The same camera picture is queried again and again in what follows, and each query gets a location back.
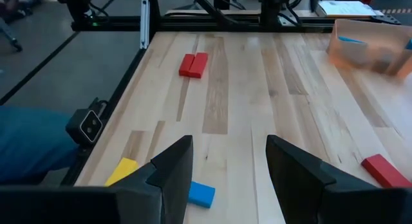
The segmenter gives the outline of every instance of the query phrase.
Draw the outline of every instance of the blue fabric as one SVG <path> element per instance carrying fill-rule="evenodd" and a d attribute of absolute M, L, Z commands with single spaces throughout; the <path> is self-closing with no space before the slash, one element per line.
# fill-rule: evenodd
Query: blue fabric
<path fill-rule="evenodd" d="M 0 182 L 69 167 L 78 145 L 65 127 L 70 116 L 0 106 Z"/>

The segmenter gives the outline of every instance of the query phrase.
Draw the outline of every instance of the floor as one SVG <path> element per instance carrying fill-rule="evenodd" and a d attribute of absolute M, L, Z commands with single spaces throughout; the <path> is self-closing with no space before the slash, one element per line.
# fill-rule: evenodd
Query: floor
<path fill-rule="evenodd" d="M 93 0 L 103 6 L 109 0 Z M 256 0 L 239 0 L 257 9 Z M 192 0 L 159 0 L 161 12 L 190 4 Z M 308 0 L 296 8 L 308 9 Z M 114 0 L 106 9 L 110 15 L 139 15 L 140 0 Z M 0 98 L 29 72 L 40 65 L 74 32 L 65 5 L 45 0 L 30 17 L 14 22 L 24 50 L 13 51 L 0 35 Z M 6 105 L 42 107 L 73 113 L 95 98 L 109 99 L 139 49 L 138 32 L 81 32 L 26 83 Z"/>

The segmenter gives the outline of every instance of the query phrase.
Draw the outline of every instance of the blue object in container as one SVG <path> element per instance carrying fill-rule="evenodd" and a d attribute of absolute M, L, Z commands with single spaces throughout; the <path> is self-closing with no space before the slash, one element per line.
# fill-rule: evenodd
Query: blue object in container
<path fill-rule="evenodd" d="M 189 191 L 189 203 L 201 207 L 210 208 L 212 206 L 215 188 L 192 182 Z"/>
<path fill-rule="evenodd" d="M 338 38 L 339 38 L 340 41 L 364 43 L 363 41 L 358 41 L 358 40 L 347 38 L 347 37 L 338 37 Z"/>
<path fill-rule="evenodd" d="M 409 40 L 409 42 L 407 43 L 405 49 L 412 50 L 412 39 Z"/>

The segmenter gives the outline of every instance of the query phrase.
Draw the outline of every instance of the yellow block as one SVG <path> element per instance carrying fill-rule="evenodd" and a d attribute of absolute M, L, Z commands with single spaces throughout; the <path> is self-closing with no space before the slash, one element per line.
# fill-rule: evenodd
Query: yellow block
<path fill-rule="evenodd" d="M 126 176 L 129 176 L 131 173 L 133 173 L 137 169 L 138 169 L 138 164 L 136 161 L 123 157 L 120 163 L 117 165 L 116 169 L 113 171 L 112 175 L 106 181 L 105 186 L 113 185 L 119 180 L 125 178 Z"/>

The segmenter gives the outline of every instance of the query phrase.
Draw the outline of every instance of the orange bin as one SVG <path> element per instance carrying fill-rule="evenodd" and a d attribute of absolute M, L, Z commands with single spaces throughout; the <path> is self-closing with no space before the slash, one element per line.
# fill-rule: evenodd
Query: orange bin
<path fill-rule="evenodd" d="M 344 69 L 371 70 L 406 78 L 412 71 L 412 27 L 337 19 L 328 55 L 332 64 Z"/>

